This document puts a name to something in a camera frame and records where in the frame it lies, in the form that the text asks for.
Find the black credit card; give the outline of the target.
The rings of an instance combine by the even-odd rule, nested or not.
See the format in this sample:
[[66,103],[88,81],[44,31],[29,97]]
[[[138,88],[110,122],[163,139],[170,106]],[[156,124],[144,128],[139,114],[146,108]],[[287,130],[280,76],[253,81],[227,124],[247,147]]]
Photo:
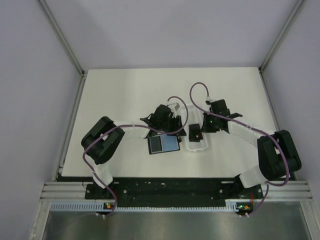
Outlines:
[[160,153],[163,151],[162,140],[160,136],[151,137],[149,140],[151,153]]

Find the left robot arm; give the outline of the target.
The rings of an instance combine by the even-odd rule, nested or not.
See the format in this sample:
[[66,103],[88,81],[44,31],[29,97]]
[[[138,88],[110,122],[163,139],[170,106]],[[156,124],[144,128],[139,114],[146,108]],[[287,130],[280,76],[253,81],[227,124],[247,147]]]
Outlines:
[[153,113],[139,120],[113,121],[107,116],[98,120],[80,142],[84,149],[83,160],[93,173],[98,195],[106,199],[113,194],[109,160],[122,140],[148,139],[156,135],[186,135],[184,127],[189,119],[189,111],[185,109],[186,117],[182,120],[177,114],[179,108],[178,103],[161,104]]

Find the black card with gold print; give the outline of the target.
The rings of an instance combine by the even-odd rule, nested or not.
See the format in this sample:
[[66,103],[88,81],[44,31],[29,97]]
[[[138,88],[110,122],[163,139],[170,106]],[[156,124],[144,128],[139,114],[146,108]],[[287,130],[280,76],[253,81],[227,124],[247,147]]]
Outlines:
[[189,142],[198,143],[203,139],[201,127],[198,123],[190,124],[188,126],[188,129],[189,129],[189,135],[188,135]]

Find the black leather card holder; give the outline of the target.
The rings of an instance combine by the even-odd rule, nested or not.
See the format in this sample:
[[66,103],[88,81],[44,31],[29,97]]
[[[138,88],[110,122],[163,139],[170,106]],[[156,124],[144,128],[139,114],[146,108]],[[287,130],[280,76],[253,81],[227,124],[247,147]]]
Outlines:
[[154,136],[152,136],[152,137],[147,139],[148,152],[149,152],[150,155],[176,152],[176,151],[179,151],[181,149],[180,148],[181,139],[178,136],[171,136],[171,135],[165,135],[165,134],[158,134],[158,135],[155,135],[155,136],[160,136],[161,137],[162,152],[151,153],[150,138],[154,137]]

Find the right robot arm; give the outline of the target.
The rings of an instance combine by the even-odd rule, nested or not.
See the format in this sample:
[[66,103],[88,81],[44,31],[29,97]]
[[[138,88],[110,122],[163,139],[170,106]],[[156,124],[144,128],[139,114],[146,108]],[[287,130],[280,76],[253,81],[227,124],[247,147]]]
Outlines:
[[278,178],[288,179],[302,168],[298,151],[287,130],[263,130],[249,123],[241,114],[231,113],[224,99],[207,99],[209,111],[203,112],[203,133],[224,131],[241,138],[257,149],[258,164],[233,179],[233,192],[245,198],[252,187]]

